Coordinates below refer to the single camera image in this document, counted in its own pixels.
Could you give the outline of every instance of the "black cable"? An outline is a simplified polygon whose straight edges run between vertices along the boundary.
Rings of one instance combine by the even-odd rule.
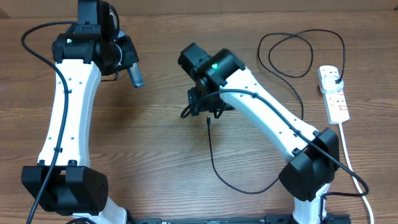
[[[110,4],[109,8],[112,9],[112,11],[114,12],[114,15],[116,16],[116,22],[118,23],[116,25],[116,33],[114,34],[113,39],[116,40],[118,38],[119,32],[120,32],[120,21],[119,21],[119,15],[118,12],[116,11],[116,9]]]
[[[54,169],[55,163],[56,163],[57,158],[58,158],[58,154],[59,154],[59,152],[61,150],[62,136],[63,136],[63,131],[65,129],[65,123],[66,123],[66,120],[67,120],[67,113],[68,113],[68,101],[69,101],[68,94],[69,94],[69,90],[68,90],[67,81],[65,80],[65,77],[62,75],[61,71],[53,63],[51,63],[49,60],[47,60],[43,56],[39,55],[38,53],[36,53],[32,49],[30,49],[26,45],[25,39],[31,32],[33,32],[35,30],[38,30],[38,29],[43,28],[43,27],[52,26],[52,25],[59,25],[59,24],[77,24],[77,23],[74,22],[74,21],[49,22],[49,23],[42,24],[42,25],[35,26],[35,27],[31,28],[30,30],[26,31],[24,33],[24,35],[22,35],[22,37],[21,37],[21,44],[22,44],[22,46],[24,46],[24,48],[29,53],[31,53],[33,56],[37,57],[38,59],[40,59],[41,61],[43,61],[44,63],[46,63],[47,65],[49,65],[50,67],[52,67],[56,71],[56,73],[58,74],[58,76],[60,77],[60,79],[62,81],[63,89],[64,89],[64,93],[65,93],[65,101],[64,101],[64,105],[63,105],[62,121],[61,121],[61,126],[60,126],[60,132],[58,134],[57,144],[56,144],[55,149],[54,149],[54,156],[52,158],[49,171],[47,172],[47,175],[45,176],[43,184],[42,184],[39,192],[37,193],[35,202],[33,203],[32,208],[30,210],[28,219],[26,221],[26,223],[28,223],[28,224],[32,222],[32,219],[33,219],[34,213],[36,211],[36,208],[37,208],[37,206],[38,206],[38,204],[40,202],[41,197],[43,196],[43,193],[44,193],[45,188],[47,187],[47,184],[50,181],[51,173],[52,173],[52,171]]]
[[[211,136],[210,136],[210,116],[207,117],[207,132],[209,135],[209,146],[210,146],[210,156],[211,156],[211,165],[213,166],[214,173],[216,173],[217,177],[222,181],[225,185],[228,187],[231,187],[232,189],[236,190],[237,192],[241,192],[243,194],[249,194],[249,195],[254,195],[254,194],[261,194],[270,189],[278,180],[279,177],[276,178],[268,187],[264,188],[263,190],[260,190],[258,192],[246,192],[240,189],[237,189],[236,187],[232,186],[231,184],[227,183],[217,172],[216,167],[214,166],[214,159],[213,159],[213,149],[211,147]]]
[[[191,105],[188,105],[184,108],[184,110],[182,110],[180,117],[181,118],[186,118],[187,116],[189,116],[191,114]]]
[[[342,81],[343,75],[344,75],[345,62],[346,62],[346,47],[345,47],[343,38],[342,38],[339,34],[337,34],[336,32],[333,32],[333,31],[330,31],[330,30],[324,30],[324,29],[310,29],[310,30],[305,30],[305,31],[298,32],[298,33],[296,33],[296,34],[290,34],[290,33],[284,33],[284,32],[271,33],[271,34],[267,34],[267,35],[265,35],[264,37],[261,38],[260,43],[259,43],[259,46],[258,46],[258,48],[257,48],[257,58],[258,58],[260,64],[261,64],[268,72],[270,72],[271,74],[275,75],[276,77],[278,77],[278,78],[280,78],[282,81],[284,81],[284,82],[293,90],[293,92],[294,92],[295,95],[297,96],[298,101],[300,102],[300,106],[301,106],[301,120],[304,119],[304,105],[303,105],[303,101],[301,100],[301,97],[299,96],[299,94],[297,93],[297,91],[294,89],[294,87],[293,87],[287,80],[285,80],[283,77],[281,77],[279,74],[284,75],[284,76],[289,77],[289,78],[302,78],[302,77],[304,77],[304,76],[310,71],[310,69],[311,69],[311,67],[312,67],[312,62],[313,62],[313,49],[312,49],[312,45],[310,44],[310,42],[309,42],[308,40],[306,40],[305,38],[299,36],[299,34],[303,34],[303,33],[305,33],[305,32],[311,32],[311,31],[329,32],[329,33],[335,34],[335,35],[338,36],[338,38],[341,40],[341,44],[342,44],[342,46],[343,46],[343,66],[342,66],[342,68],[341,68],[341,75],[340,75],[339,79],[336,80],[336,83],[340,83],[340,82]],[[272,68],[274,68],[275,71],[276,71],[277,73],[274,72],[274,71],[272,71],[272,70],[270,70],[269,68],[267,68],[267,67],[264,65],[264,63],[262,62],[261,57],[260,57],[260,48],[261,48],[262,41],[263,41],[266,37],[271,36],[271,35],[287,35],[287,36],[288,36],[288,37],[286,37],[286,38],[280,40],[280,41],[279,41],[278,43],[276,43],[274,46],[272,46],[271,49],[270,49],[269,52],[268,52],[268,61],[269,61],[270,65],[272,66]],[[311,50],[311,61],[310,61],[310,65],[308,66],[307,71],[305,71],[302,75],[299,75],[299,76],[288,75],[288,74],[286,74],[286,73],[284,73],[284,72],[281,72],[279,69],[277,69],[277,68],[274,66],[274,64],[273,64],[272,61],[271,61],[271,52],[272,52],[272,50],[273,50],[276,46],[278,46],[280,43],[282,43],[283,41],[289,40],[289,39],[294,38],[294,37],[299,38],[299,39],[302,39],[304,42],[306,42],[306,43],[308,44],[308,46],[310,47],[310,50]]]
[[[90,220],[89,218],[75,218],[74,220],[70,220],[70,221],[67,222],[66,224],[74,224],[74,223],[78,223],[78,222],[85,222],[85,223],[89,223],[89,224],[96,224],[93,220]]]
[[[224,103],[223,107],[220,109],[220,112],[214,111],[214,118],[218,119],[220,116],[223,114],[224,110],[226,108],[226,103]]]
[[[218,95],[220,93],[244,93],[247,95],[252,96],[253,98],[257,98],[263,103],[265,103],[297,136],[299,136],[301,139],[303,139],[308,145],[316,149],[320,154],[331,160],[334,164],[338,165],[341,167],[345,172],[347,172],[349,175],[353,176],[355,179],[357,179],[362,186],[365,188],[365,191],[363,193],[344,193],[344,192],[328,192],[323,194],[321,197],[325,198],[328,195],[339,195],[339,196],[346,196],[346,197],[362,197],[365,196],[369,193],[369,187],[367,183],[355,172],[349,170],[346,166],[344,166],[341,162],[337,161],[335,158],[333,158],[331,155],[329,155],[327,152],[322,150],[320,147],[312,143],[309,139],[307,139],[299,130],[297,130],[270,102],[268,102],[266,99],[258,95],[258,93],[253,93],[247,90],[239,90],[239,89],[230,89],[230,90],[220,90],[214,93],[210,93],[203,98],[200,98],[198,101],[194,102],[191,106],[192,108],[196,107],[196,105],[200,105],[205,99]]]
[[[113,82],[119,79],[119,71],[116,69],[114,78],[111,80],[101,80],[101,82]]]
[[[66,33],[66,34],[72,34],[72,33],[74,33],[74,31],[75,31],[75,25],[76,25],[76,24],[77,24],[77,23],[70,24],[69,28],[67,29],[67,31],[65,31],[65,33]]]

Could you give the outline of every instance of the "power strip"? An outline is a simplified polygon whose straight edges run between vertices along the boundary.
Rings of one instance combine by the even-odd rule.
[[[336,67],[324,65],[318,69],[319,84],[329,124],[339,124],[349,120],[347,102],[342,86],[335,86],[335,89],[333,89],[332,86],[329,86],[328,91],[323,91],[325,80],[335,80],[337,79],[336,77],[339,77],[338,69]]]
[[[344,156],[348,168],[353,171],[348,157],[346,139],[343,132],[343,122],[349,120],[349,113],[347,108],[346,98],[343,92],[343,81],[341,83],[334,83],[333,80],[339,77],[338,69],[331,65],[324,65],[318,69],[319,87],[323,95],[323,102],[325,103],[326,115],[328,116],[329,124],[338,124],[341,142],[343,144]],[[359,193],[362,193],[358,181],[353,177],[355,187]],[[365,196],[362,199],[369,212],[369,222],[374,224],[373,211]]]

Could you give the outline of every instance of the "robotic arm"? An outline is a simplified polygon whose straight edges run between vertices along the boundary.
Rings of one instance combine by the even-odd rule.
[[[286,160],[287,165],[279,174],[279,179],[294,196],[295,202],[293,219],[286,223],[317,224],[320,223],[320,216],[327,220],[326,211],[324,207],[321,208],[321,195],[327,192],[338,166],[299,138],[281,116],[314,145],[338,161],[337,135],[330,129],[319,133],[316,128],[294,116],[227,49],[212,57],[193,43],[182,51],[178,64],[196,83],[195,88],[188,91],[190,105],[186,108],[189,109],[187,114],[195,116],[201,111],[209,111],[214,112],[218,118],[217,111],[240,110],[272,141]],[[255,96],[268,101],[280,115]],[[266,220],[275,220],[277,223],[278,218],[271,215]]]
[[[91,112],[101,77],[115,73],[117,80],[120,71],[128,70],[135,87],[144,84],[134,45],[119,29],[119,23],[114,24],[115,16],[110,9],[119,22],[117,12],[108,3],[79,0],[78,22],[53,43],[53,59],[61,74],[56,74],[49,132],[37,166],[25,166],[21,179],[46,212],[85,217],[95,223],[125,224],[131,221],[129,212],[108,197],[108,180],[104,174],[90,169],[88,151]],[[67,104],[61,76],[67,83]],[[56,149],[64,107],[67,117],[63,140],[60,149]],[[52,167],[53,157],[56,163]]]

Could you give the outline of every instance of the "wood grain surface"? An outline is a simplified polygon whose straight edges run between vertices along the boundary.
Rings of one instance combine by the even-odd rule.
[[[55,73],[26,52],[21,35],[53,19],[0,20],[0,223],[24,223],[33,198],[21,184],[24,165],[34,165],[49,127]],[[232,50],[283,105],[300,116],[289,87],[256,60],[260,38],[270,32],[330,29],[346,42],[345,94],[351,119],[344,124],[354,170],[369,184],[368,200],[376,223],[397,223],[398,215],[398,13],[273,12],[195,16],[121,17],[140,57],[145,86],[132,87],[126,72],[117,82],[102,83],[94,102],[90,131],[93,169],[107,175],[109,194],[134,217],[261,217],[291,213],[292,196],[278,182],[260,195],[237,193],[218,180],[211,168],[206,113],[180,119],[187,90],[194,82],[177,65],[182,49],[195,41],[209,54]],[[51,44],[66,29],[38,30],[27,43],[47,58]],[[319,130],[328,125],[318,89],[317,68],[341,68],[342,51],[331,34],[304,34],[314,48],[310,73],[289,79],[305,105],[304,120]],[[281,37],[263,43],[261,55]],[[299,75],[307,69],[308,46],[290,40],[272,54],[282,71]],[[238,111],[212,121],[216,167],[243,190],[260,190],[283,168],[274,146]],[[341,169],[331,190],[355,192]],[[329,197],[328,212],[349,213],[353,223],[367,223],[360,198]],[[69,217],[36,212],[34,223],[65,223]]]

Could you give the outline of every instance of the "black mounting plate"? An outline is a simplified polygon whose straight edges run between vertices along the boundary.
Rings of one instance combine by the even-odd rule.
[[[159,218],[135,218],[134,224],[297,224],[293,215],[266,215],[263,217],[239,218],[191,218],[161,220]],[[329,213],[324,224],[351,224],[349,215]]]

